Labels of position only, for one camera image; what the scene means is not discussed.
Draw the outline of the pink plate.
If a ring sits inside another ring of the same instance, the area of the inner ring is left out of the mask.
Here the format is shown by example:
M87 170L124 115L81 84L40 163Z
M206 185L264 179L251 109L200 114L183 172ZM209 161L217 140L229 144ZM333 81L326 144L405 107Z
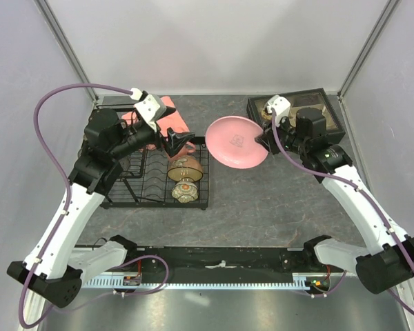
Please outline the pink plate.
M240 116L221 117L206 130L206 147L218 162L235 169L249 169L261 164L268 151L256 138L263 133L254 121Z

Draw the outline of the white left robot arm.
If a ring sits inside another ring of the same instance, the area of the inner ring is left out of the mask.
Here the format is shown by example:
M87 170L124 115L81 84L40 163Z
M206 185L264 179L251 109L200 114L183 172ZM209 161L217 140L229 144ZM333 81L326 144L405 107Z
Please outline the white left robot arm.
M86 140L72 172L65 176L63 201L38 244L23 261L13 261L7 273L57 308L72 303L81 287L112 268L130 271L137 265L134 243L119 235L79 258L71 256L85 225L124 172L123 159L149 145L175 156L194 137L162 129L159 121L175 113L172 106L134 106L136 122L126 123L116 110L94 111L84 128Z

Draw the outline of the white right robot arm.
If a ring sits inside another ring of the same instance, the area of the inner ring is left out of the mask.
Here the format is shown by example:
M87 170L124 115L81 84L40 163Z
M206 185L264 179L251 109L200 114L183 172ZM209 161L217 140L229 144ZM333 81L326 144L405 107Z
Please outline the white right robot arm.
M271 123L256 142L284 156L299 155L298 168L314 175L339 202L364 240L358 247L322 235L307 241L302 263L318 271L332 265L357 275L373 294L414 278L414 237L379 205L361 180L351 158L328 140L326 118L317 108L302 108L290 124L287 106L265 105Z

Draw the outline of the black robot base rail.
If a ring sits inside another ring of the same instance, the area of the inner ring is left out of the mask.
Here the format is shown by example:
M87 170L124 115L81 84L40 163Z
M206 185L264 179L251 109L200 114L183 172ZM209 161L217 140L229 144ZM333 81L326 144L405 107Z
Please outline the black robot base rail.
M335 266L310 260L301 248L281 247L190 247L139 246L128 253L126 261L152 255L113 271L137 272L141 268L144 283L160 283L166 275L161 257L168 264L167 284L256 284L286 283L293 274L341 272Z

